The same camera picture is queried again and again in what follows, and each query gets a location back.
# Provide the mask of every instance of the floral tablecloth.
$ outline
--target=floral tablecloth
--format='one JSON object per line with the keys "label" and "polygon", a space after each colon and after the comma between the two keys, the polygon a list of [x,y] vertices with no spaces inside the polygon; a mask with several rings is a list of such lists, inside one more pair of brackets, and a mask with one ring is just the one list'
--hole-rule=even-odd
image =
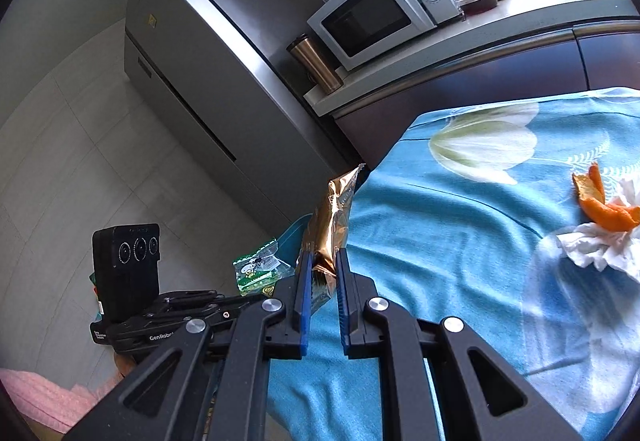
{"label": "floral tablecloth", "polygon": [[[640,92],[615,88],[419,116],[356,193],[348,254],[416,317],[462,317],[588,441],[638,389],[640,285],[576,267],[556,235],[585,222],[571,172],[607,198],[640,171]],[[308,356],[274,361],[271,413],[296,441],[380,439],[375,360],[342,354],[335,298]]]}

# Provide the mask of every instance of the crumpled white tissue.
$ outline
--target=crumpled white tissue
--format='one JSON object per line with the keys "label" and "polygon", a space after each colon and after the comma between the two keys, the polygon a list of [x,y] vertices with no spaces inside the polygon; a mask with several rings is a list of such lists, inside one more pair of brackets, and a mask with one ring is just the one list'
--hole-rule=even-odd
{"label": "crumpled white tissue", "polygon": [[[616,196],[610,202],[640,205],[640,174],[620,179]],[[640,283],[640,226],[631,231],[607,231],[596,223],[585,223],[569,233],[559,234],[558,240],[569,259],[579,267],[593,263],[602,271],[610,266]]]}

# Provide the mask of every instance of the camera lens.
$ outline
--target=camera lens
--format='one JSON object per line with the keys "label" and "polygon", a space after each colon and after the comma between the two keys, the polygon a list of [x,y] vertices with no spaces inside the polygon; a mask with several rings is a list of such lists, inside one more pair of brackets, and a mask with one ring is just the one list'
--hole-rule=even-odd
{"label": "camera lens", "polygon": [[149,239],[149,253],[155,255],[158,251],[158,240],[155,237]]}
{"label": "camera lens", "polygon": [[118,249],[118,258],[122,264],[127,264],[131,258],[131,247],[127,243],[122,243]]}
{"label": "camera lens", "polygon": [[133,255],[137,261],[142,261],[146,256],[146,241],[140,237],[133,244]]}

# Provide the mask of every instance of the microwave window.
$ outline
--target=microwave window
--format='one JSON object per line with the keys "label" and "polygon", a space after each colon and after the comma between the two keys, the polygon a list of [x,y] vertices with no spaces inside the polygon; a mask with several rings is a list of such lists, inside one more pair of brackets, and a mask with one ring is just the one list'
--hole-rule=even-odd
{"label": "microwave window", "polygon": [[322,21],[347,56],[358,54],[410,24],[395,0],[347,0]]}

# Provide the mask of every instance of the kitchen counter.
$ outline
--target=kitchen counter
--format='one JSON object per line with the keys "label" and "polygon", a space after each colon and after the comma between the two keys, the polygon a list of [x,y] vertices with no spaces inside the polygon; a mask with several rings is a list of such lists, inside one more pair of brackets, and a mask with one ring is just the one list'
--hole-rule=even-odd
{"label": "kitchen counter", "polygon": [[617,17],[638,17],[631,0],[503,0],[497,8],[415,38],[348,73],[341,68],[344,85],[340,89],[324,96],[315,86],[305,100],[322,116],[462,53],[557,26]]}

